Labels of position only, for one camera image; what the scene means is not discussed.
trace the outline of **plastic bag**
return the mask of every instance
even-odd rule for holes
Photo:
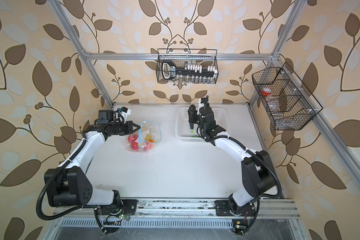
[[[124,145],[131,152],[148,152],[160,141],[160,123],[144,121],[137,132],[124,138]]]

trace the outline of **black wire basket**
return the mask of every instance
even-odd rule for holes
[[[290,69],[284,64],[281,68],[270,67],[252,74],[254,88],[275,130],[301,130],[322,110],[322,105],[299,77],[301,86],[292,82]],[[312,106],[302,91],[308,98],[312,96],[319,106]]]
[[[217,50],[159,48],[156,76],[158,83],[216,84],[219,71]]]

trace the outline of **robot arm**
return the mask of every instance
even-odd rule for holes
[[[281,185],[274,174],[273,164],[267,152],[257,152],[243,146],[239,141],[230,137],[224,128],[216,125],[213,111],[208,103],[208,96],[199,99],[198,109],[191,105],[188,109],[190,128],[197,124],[200,137],[216,147],[226,151],[241,164],[243,186],[229,196],[230,210],[233,214],[240,214],[243,206],[252,204],[261,197],[279,198]],[[277,185],[278,194],[268,195],[264,192]]]
[[[123,107],[116,111],[100,110],[99,118],[82,132],[83,139],[73,153],[58,168],[48,169],[44,174],[44,186],[36,206],[38,216],[43,220],[52,220],[54,216],[46,216],[41,210],[41,201],[45,193],[52,207],[115,205],[121,207],[121,199],[116,190],[103,190],[92,187],[86,177],[91,160],[99,147],[112,135],[132,134],[140,126],[126,121],[130,110]]]

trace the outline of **wallpaper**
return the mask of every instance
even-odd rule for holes
[[[360,239],[360,190],[314,123],[274,131],[262,103],[253,109],[286,197],[294,199],[311,239]]]
[[[360,0],[309,0],[281,59],[318,98],[360,161]],[[360,239],[360,191],[314,123],[274,131],[261,102],[254,111],[312,240]]]
[[[360,0],[306,6],[281,58],[308,84],[360,161]]]
[[[87,52],[270,53],[292,0],[61,0]]]
[[[216,84],[157,82],[155,61],[105,61],[95,64],[107,91],[116,103],[246,103],[254,87],[251,75],[264,68],[262,61],[218,61]],[[98,96],[93,89],[92,95]]]
[[[105,109],[45,1],[0,0],[0,239],[37,239],[43,175]],[[43,211],[52,214],[44,198]]]

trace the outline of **metal base plate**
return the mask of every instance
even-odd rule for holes
[[[228,204],[228,200],[216,200],[215,201],[215,208],[216,208],[216,215],[220,216],[220,217],[231,217],[234,216],[233,214],[230,213],[230,208],[229,208],[229,204]],[[253,217],[255,214],[255,210],[253,210],[251,208],[251,206],[246,206],[244,207],[244,214],[241,214],[240,216],[245,216],[245,214],[247,215],[247,217]]]
[[[124,213],[121,214],[131,214],[136,211],[137,200],[136,199],[123,199],[123,204],[125,206]],[[101,207],[101,215],[111,215],[111,213],[115,214],[114,211],[117,209],[116,205],[105,205]]]

